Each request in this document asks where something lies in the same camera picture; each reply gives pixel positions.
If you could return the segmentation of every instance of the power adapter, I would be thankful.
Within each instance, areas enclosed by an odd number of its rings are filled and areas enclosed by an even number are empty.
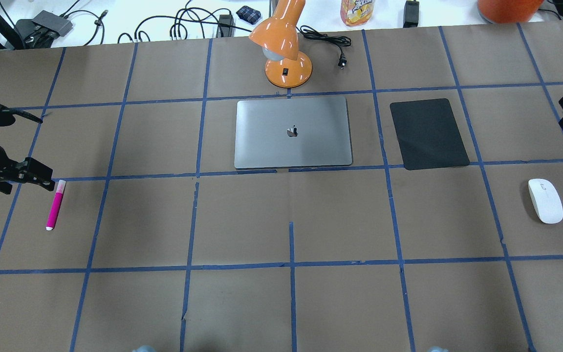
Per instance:
[[[416,0],[407,0],[403,11],[403,28],[418,27],[418,10],[420,3]]]
[[[221,14],[218,17],[217,38],[226,38],[234,36],[234,27],[227,27],[234,25],[234,16],[231,14]]]

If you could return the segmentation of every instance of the orange desk lamp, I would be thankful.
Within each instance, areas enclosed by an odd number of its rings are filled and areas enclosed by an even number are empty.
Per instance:
[[[310,58],[299,51],[297,22],[305,0],[281,0],[273,16],[260,23],[249,39],[262,47],[268,58],[264,72],[268,80],[282,88],[304,84],[312,74]]]

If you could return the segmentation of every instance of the lamp base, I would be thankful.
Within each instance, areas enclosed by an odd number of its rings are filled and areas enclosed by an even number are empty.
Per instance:
[[[268,80],[278,87],[299,87],[310,78],[312,74],[312,61],[306,54],[299,51],[299,57],[296,60],[266,61],[264,72]]]

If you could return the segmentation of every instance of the lamp shade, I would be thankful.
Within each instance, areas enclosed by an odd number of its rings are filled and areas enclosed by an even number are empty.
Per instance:
[[[260,23],[249,35],[257,45],[290,60],[299,57],[297,22],[305,0],[282,0],[270,18]]]

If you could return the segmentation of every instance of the gray device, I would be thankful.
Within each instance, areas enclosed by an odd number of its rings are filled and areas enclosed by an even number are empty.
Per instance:
[[[58,33],[59,36],[63,37],[73,29],[73,24],[69,20],[61,18],[57,14],[53,14],[42,10],[39,14],[32,20],[40,26],[47,27],[52,31]]]
[[[236,169],[351,165],[344,96],[241,100]]]

